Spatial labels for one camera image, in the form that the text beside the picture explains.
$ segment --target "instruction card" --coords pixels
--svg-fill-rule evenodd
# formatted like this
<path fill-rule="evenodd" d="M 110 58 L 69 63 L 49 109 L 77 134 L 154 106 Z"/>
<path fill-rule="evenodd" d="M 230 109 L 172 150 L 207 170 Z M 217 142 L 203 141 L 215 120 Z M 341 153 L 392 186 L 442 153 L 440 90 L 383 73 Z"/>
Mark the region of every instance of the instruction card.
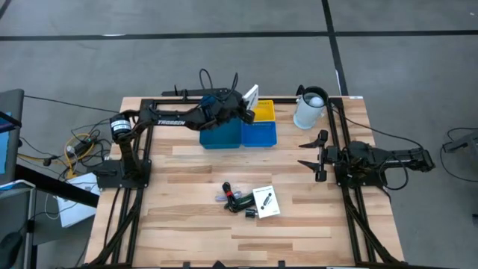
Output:
<path fill-rule="evenodd" d="M 252 190 L 259 218 L 281 214 L 273 186 Z"/>

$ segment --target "floor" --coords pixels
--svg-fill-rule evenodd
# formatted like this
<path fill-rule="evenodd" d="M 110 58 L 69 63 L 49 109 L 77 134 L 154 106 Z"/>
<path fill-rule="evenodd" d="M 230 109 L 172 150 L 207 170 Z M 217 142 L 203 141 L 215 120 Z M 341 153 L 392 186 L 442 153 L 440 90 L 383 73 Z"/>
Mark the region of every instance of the floor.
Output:
<path fill-rule="evenodd" d="M 326 23 L 324 2 L 333 28 Z M 478 2 L 0 0 L 0 5 L 0 90 L 22 88 L 31 96 L 118 110 L 124 96 L 159 96 L 175 84 L 199 88 L 197 73 L 206 68 L 214 85 L 224 87 L 238 72 L 242 92 L 259 84 L 262 95 L 291 95 L 304 84 L 321 86 L 329 95 L 363 96 L 372 127 L 420 141 L 437 164 L 430 173 L 411 173 L 407 188 L 391 193 L 406 260 L 478 268 L 478 227 L 471 219 L 478 213 L 478 184 L 448 176 L 439 163 L 448 129 L 478 127 Z M 251 31 L 286 34 L 194 35 Z M 327 37 L 327 31 L 337 37 Z M 381 34 L 372 37 L 370 31 Z M 163 35 L 174 33 L 193 34 Z M 68 40 L 56 38 L 65 35 Z M 25 99 L 22 136 L 58 154 L 70 129 L 110 115 Z M 102 135 L 108 137 L 108 130 Z M 412 147 L 380 134 L 375 138 L 384 149 Z M 37 154 L 26 146 L 20 152 Z M 476 161 L 465 151 L 444 159 L 454 173 L 478 178 Z M 55 178 L 62 170 L 32 168 Z M 403 175 L 397 171 L 388 178 L 399 185 Z M 1 236 L 22 225 L 25 201 L 0 201 L 0 213 L 13 212 L 10 222 L 0 223 Z M 44 202 L 45 194 L 38 193 L 38 212 Z M 53 199 L 47 206 L 56 209 Z M 93 220 L 68 229 L 45 216 L 37 220 L 38 267 L 73 266 Z"/>

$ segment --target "wooden tabletop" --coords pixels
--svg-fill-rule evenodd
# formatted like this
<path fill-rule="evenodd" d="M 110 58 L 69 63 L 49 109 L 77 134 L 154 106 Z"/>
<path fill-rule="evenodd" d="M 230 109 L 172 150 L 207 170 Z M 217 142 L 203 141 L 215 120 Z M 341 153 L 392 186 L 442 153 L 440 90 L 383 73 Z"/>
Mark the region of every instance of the wooden tabletop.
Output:
<path fill-rule="evenodd" d="M 140 100 L 124 98 L 121 110 L 138 109 Z M 344 97 L 344 106 L 347 117 L 369 125 L 363 99 Z M 190 107 L 160 106 L 180 111 Z M 317 149 L 297 146 L 313 141 L 321 129 L 329 130 L 328 118 L 325 115 L 313 129 L 304 131 L 292 121 L 295 107 L 275 104 L 278 143 L 272 148 L 207 150 L 199 144 L 199 132 L 154 127 L 152 175 L 143 198 L 134 266 L 182 266 L 183 262 L 212 266 L 216 260 L 226 266 L 277 266 L 278 260 L 285 260 L 287 266 L 354 265 L 344 202 L 332 166 L 326 165 L 327 182 L 316 183 L 314 174 L 297 163 L 317 160 Z M 374 144 L 369 129 L 349 123 L 349 130 L 352 140 Z M 340 128 L 338 133 L 343 146 Z M 112 156 L 119 158 L 119 153 L 114 146 Z M 273 185 L 281 214 L 259 220 L 246 219 L 243 211 L 224 210 L 223 203 L 214 201 L 223 193 L 224 182 L 243 194 Z M 375 187 L 362 190 L 371 229 L 393 256 L 403 259 L 388 198 Z M 103 247 L 115 191 L 100 196 L 85 262 Z M 121 197 L 122 193 L 109 237 L 117 227 Z M 366 259 L 363 235 L 357 230 L 361 256 Z M 126 247 L 123 243 L 120 261 L 125 260 Z"/>

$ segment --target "white cup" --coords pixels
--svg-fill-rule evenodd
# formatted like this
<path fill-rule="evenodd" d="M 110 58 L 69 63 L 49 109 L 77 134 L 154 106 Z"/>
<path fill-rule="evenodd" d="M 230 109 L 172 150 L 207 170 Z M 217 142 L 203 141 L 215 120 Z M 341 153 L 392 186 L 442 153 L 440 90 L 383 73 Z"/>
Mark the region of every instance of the white cup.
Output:
<path fill-rule="evenodd" d="M 295 125 L 300 129 L 314 127 L 317 119 L 323 116 L 323 109 L 326 107 L 327 101 L 328 96 L 325 90 L 319 87 L 308 87 L 307 89 L 302 87 L 302 95 L 297 99 L 294 113 Z"/>

